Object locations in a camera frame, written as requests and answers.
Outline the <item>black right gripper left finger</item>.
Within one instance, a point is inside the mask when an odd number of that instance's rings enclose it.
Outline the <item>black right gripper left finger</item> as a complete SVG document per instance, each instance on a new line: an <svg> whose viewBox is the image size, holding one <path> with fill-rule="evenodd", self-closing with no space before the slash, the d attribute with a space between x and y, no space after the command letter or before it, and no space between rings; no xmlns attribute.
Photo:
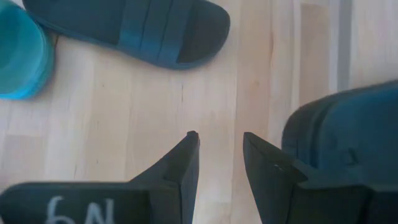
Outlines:
<svg viewBox="0 0 398 224"><path fill-rule="evenodd" d="M191 223L200 138L187 135L128 182L27 182L1 194L3 223Z"/></svg>

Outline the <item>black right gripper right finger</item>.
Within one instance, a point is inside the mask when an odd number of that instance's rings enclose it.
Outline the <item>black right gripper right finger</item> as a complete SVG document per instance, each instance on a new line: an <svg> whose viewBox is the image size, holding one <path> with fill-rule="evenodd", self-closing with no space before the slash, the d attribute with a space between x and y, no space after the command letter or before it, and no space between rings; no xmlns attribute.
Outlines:
<svg viewBox="0 0 398 224"><path fill-rule="evenodd" d="M397 179L363 166L317 169L251 132L244 165L263 223L397 223Z"/></svg>

